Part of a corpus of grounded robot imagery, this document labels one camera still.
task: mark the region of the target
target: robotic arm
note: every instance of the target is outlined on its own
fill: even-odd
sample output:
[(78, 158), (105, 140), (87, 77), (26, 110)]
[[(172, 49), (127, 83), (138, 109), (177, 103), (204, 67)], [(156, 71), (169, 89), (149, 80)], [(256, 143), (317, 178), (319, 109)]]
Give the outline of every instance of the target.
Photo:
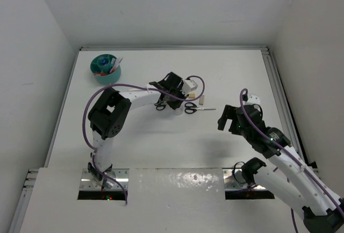
[(91, 154), (96, 168), (93, 162), (89, 162), (89, 172), (102, 186), (111, 188), (111, 185), (108, 185), (110, 182), (107, 182), (103, 175), (111, 173), (113, 138), (123, 128), (128, 112), (147, 104), (169, 105), (174, 110), (182, 109), (183, 100), (196, 89), (197, 83), (194, 80), (182, 79), (171, 72), (159, 82), (150, 82), (145, 90), (118, 91), (112, 87), (104, 90), (88, 114), (93, 147), (96, 150)]
[[(279, 129), (265, 126), (260, 99), (256, 95), (244, 94), (243, 103), (243, 106), (238, 108), (225, 106), (222, 117), (218, 121), (218, 130), (223, 131), (227, 119), (231, 119), (229, 132), (244, 136), (252, 148), (276, 165), (291, 183), (268, 169), (258, 158), (253, 158), (242, 166), (244, 180), (249, 185), (264, 186), (290, 206), (303, 220), (310, 233), (336, 232), (344, 224), (344, 218), (339, 210), (344, 210), (343, 199), (331, 191), (307, 167), (291, 142)], [(274, 142), (284, 150), (277, 148)], [(315, 183), (314, 179), (321, 183), (325, 191)]]

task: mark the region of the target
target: green bowl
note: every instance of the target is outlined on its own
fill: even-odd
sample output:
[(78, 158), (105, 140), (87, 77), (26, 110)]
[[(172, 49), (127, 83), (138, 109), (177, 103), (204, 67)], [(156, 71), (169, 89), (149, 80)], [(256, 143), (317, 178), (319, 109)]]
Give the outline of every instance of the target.
[[(108, 73), (109, 68), (110, 68), (110, 63), (111, 60), (116, 57), (112, 54), (102, 54), (97, 56), (96, 58), (93, 59), (91, 62), (91, 72), (93, 74), (95, 73)], [(95, 76), (95, 79), (103, 85), (109, 85), (116, 83), (120, 77), (121, 73), (121, 68), (120, 66), (117, 67), (117, 69), (108, 75), (104, 76)]]

